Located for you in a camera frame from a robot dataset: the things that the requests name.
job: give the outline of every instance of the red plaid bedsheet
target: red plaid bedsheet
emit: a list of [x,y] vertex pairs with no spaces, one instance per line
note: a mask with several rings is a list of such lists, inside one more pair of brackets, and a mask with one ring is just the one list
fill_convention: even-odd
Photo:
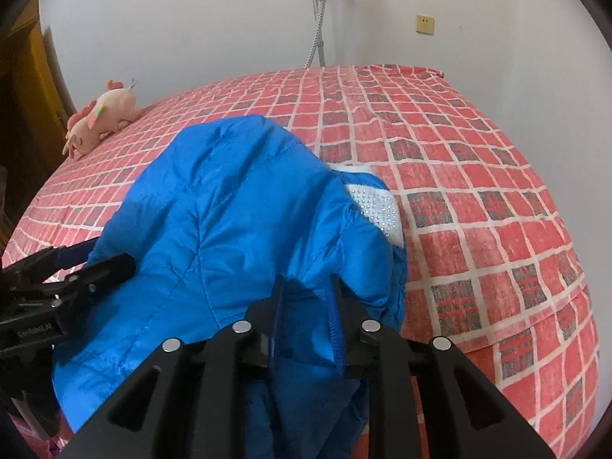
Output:
[[[325,161],[373,168],[402,209],[409,252],[402,334],[451,337],[558,457],[571,457],[591,426],[598,380],[583,270],[537,174],[439,71],[300,69],[163,100],[49,178],[8,243],[4,265],[99,235],[179,130],[246,114],[292,130]],[[366,457],[365,443],[356,457]]]

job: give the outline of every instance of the wall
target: wall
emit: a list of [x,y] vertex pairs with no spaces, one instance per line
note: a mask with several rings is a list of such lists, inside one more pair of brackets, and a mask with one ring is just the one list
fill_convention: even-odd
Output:
[[[142,104],[207,82],[300,67],[310,0],[41,0],[68,93],[82,106],[107,78],[139,79]],[[414,32],[417,13],[436,35]],[[403,63],[446,72],[550,187],[588,275],[612,374],[612,53],[578,0],[329,0],[328,64]],[[612,396],[603,378],[596,417]]]
[[601,340],[599,420],[612,396],[612,52],[579,0],[515,3],[496,120],[550,188],[584,267]]
[[[436,36],[414,32],[417,13],[436,18]],[[511,0],[329,0],[326,58],[442,69],[495,117],[511,15]],[[311,0],[41,0],[41,20],[77,108],[107,78],[138,78],[147,104],[207,82],[301,67],[314,29]]]

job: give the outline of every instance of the bed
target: bed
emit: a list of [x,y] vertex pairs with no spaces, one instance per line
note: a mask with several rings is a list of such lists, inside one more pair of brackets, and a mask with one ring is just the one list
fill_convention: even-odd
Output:
[[[62,164],[17,225],[3,265],[99,235],[179,130],[248,114],[291,130],[326,162],[368,164],[383,179],[409,255],[402,335],[451,337],[559,458],[572,457],[592,425],[599,376],[584,272],[537,174],[437,70],[300,69],[160,101]],[[365,432],[356,458],[366,442]]]

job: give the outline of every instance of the blue garment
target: blue garment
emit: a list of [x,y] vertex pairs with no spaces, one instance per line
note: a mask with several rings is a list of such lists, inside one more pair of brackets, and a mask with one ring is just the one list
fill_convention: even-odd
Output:
[[246,388],[247,457],[350,456],[366,388],[335,367],[329,276],[398,329],[406,257],[341,176],[261,116],[186,128],[133,184],[89,263],[120,252],[136,259],[136,275],[94,306],[80,339],[54,351],[53,384],[74,431],[163,340],[209,339],[282,274],[283,350],[274,381]]

